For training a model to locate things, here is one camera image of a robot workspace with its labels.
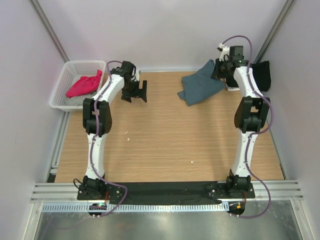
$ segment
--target cable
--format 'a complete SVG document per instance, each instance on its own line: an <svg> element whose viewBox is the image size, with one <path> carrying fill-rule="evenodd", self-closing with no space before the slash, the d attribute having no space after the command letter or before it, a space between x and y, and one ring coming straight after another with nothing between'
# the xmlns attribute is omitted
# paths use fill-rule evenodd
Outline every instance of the cable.
<svg viewBox="0 0 320 240"><path fill-rule="evenodd" d="M73 185L74 185L77 189L79 189L79 187L77 186L77 184L76 184L76 182L75 182L76 180L77 180L77 182L80 183L81 185L82 185L83 183L80 182L80 181L79 181L78 179L76 179L76 178L73 179Z"/></svg>
<svg viewBox="0 0 320 240"><path fill-rule="evenodd" d="M109 197L109 191L107 191L107 192L105 193L104 204L107 204L108 197Z"/></svg>
<svg viewBox="0 0 320 240"><path fill-rule="evenodd" d="M247 194L246 194L245 191L243 192L243 196L244 196L244 203L243 203L243 205L246 205L246 203L247 203Z"/></svg>
<svg viewBox="0 0 320 240"><path fill-rule="evenodd" d="M107 216L109 214L111 214L113 211L115 211L122 203L123 201L125 200L127 194L128 194L128 188L124 185L120 185L120 184L116 184L116 183L113 183L111 181L108 181L104 178L102 178L97 170L95 169L95 165L94 165L94 162L93 162L93 158L92 158L92 155L93 155L93 151L94 151L94 145L95 145L95 141L96 141L96 137L99 135L99 115L98 115L98 109L97 109L97 103L99 101L99 99L102 97L102 95L107 91L107 89L110 87L111 83L112 83L112 74L110 72L110 69L109 69L109 64L111 63L120 63L122 64L121 61L109 61L106 63L106 69L107 69L107 73L109 75L109 82L108 82L108 85L106 86L106 88L101 92L101 94L96 98L96 100L94 101L94 104L93 104L93 108L94 108L94 114L95 114L95 120L96 120L96 133L95 135L92 137L92 144L91 144L91 148L90 148L90 164L91 164L91 167L92 167L92 170L93 172L95 173L95 175L101 180L101 181L104 181L106 184L110 184L110 185L113 185L115 187L119 187L119 188L123 188L124 189L124 195L122 197L122 199L119 201L119 203L113 208L111 209L110 211L108 212L105 212L103 214L100 215L100 217L104 217L104 216Z"/></svg>
<svg viewBox="0 0 320 240"><path fill-rule="evenodd" d="M229 57L228 54L223 55L223 61L225 61L225 62L227 61L227 60L226 60L226 57L228 57L228 60L230 59L230 57Z"/></svg>
<svg viewBox="0 0 320 240"><path fill-rule="evenodd" d="M244 38L248 41L249 45L250 45L250 55L249 55L249 62L248 62L248 65L247 65L247 68L246 68L246 75L248 77L248 81L249 81L249 84L250 84L250 87L251 87L251 90L256 94L258 95L268 106L269 106L269 109L270 109L270 123L269 125L262 131L260 132L253 132L251 133L249 136L248 136L248 142L246 144L246 147L245 147L245 154L244 154L244 163L245 163L245 166L248 170L248 172L253 176L255 177L265 188L267 194L268 194L268 205L266 206L266 208L259 214L257 215L253 215L253 216L242 216L242 215L235 215L235 214L231 214L232 216L235 216L235 217L239 217L239 218L242 218L242 219L254 219L254 218L258 218L260 216L262 216L263 214L265 214L270 205L271 205L271 194L270 194L270 191L267 187L267 185L264 183L264 181L262 181L259 177L257 177L250 169L249 165L248 165L248 151L249 151L249 146L250 146L250 142L251 142L251 139L252 139L252 136L253 135L260 135L260 134L264 134L265 132L267 132L272 124L274 123L274 109L271 105L271 103L263 96L261 95L260 93L258 93L254 86L253 86L253 83L252 83L252 80L251 80L251 77L250 77L250 74L249 74L249 70L250 70L250 65L251 65L251 60L252 60L252 53L253 53L253 47L252 47L252 43L250 41L250 39L246 36L243 36L243 35L235 35L235 36L232 36L232 37L229 37L227 40L225 40L222 44L225 44L227 41L231 40L231 39L234 39L234 38Z"/></svg>

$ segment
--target wooden table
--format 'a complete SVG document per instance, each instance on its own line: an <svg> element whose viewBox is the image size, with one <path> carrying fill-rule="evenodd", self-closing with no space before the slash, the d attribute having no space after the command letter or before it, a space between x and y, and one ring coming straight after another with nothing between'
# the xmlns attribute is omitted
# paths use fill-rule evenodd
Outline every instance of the wooden table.
<svg viewBox="0 0 320 240"><path fill-rule="evenodd" d="M112 129L104 148L105 176L113 182L223 181L233 165L238 131L234 115L239 91L226 90L200 104L180 100L181 77L190 72L143 73L147 98L111 104ZM56 183L82 180L88 139L82 112L71 114ZM284 179L270 134L258 136L252 171L263 180Z"/></svg>

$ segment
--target metal floor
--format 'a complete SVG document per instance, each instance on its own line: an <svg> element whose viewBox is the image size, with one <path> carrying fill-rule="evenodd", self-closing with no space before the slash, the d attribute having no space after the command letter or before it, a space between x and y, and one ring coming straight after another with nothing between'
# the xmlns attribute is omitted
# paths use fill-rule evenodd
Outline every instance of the metal floor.
<svg viewBox="0 0 320 240"><path fill-rule="evenodd" d="M256 215L267 201L248 201L243 215ZM57 227L69 227L68 230ZM288 200L272 201L268 212L240 219L225 211L115 213L101 219L88 213L43 212L35 240L302 240Z"/></svg>

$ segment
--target white plastic basket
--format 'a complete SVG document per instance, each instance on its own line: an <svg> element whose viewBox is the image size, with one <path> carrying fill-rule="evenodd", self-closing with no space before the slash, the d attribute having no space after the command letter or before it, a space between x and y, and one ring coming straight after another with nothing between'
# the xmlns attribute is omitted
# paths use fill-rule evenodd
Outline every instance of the white plastic basket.
<svg viewBox="0 0 320 240"><path fill-rule="evenodd" d="M102 71L98 91L101 89L106 62L100 60L78 60L67 61L61 70L58 81L52 92L49 105L55 109L61 109L66 112L81 111L83 106L69 106L66 103L66 93L76 81L82 76L92 77L97 75L97 70Z"/></svg>

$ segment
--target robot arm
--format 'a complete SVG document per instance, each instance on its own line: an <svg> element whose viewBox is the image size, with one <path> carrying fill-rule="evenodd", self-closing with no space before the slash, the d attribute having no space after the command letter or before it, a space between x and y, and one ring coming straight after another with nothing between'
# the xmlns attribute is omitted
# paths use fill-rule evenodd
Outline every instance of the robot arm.
<svg viewBox="0 0 320 240"><path fill-rule="evenodd" d="M123 61L121 67L114 68L110 72L111 78L108 78L100 91L92 98L86 98L83 101L83 127L87 133L89 151L87 169L78 190L78 200L100 199L106 193L106 184L93 171L91 151L93 166L97 174L104 178L105 142L112 127L110 104L117 93L122 90L121 99L130 103L131 98L142 98L147 102L147 81L143 81L142 88L139 89L140 76L135 65L129 61ZM97 134L97 119L93 113L95 101L99 111L99 132L93 145L94 136Z"/></svg>
<svg viewBox="0 0 320 240"><path fill-rule="evenodd" d="M256 94L261 94L254 80L253 70L249 68L250 84L247 74L248 62L244 59L243 46L227 47L220 44L218 50L221 55L215 61L215 69L212 78L234 78L237 82L242 100L234 116L234 125L238 128L239 139L236 157L229 176L226 179L227 190L233 193L247 192L250 188L250 173L245 163L250 167L257 134L251 136L246 154L249 136L260 132L264 127L269 106Z"/></svg>

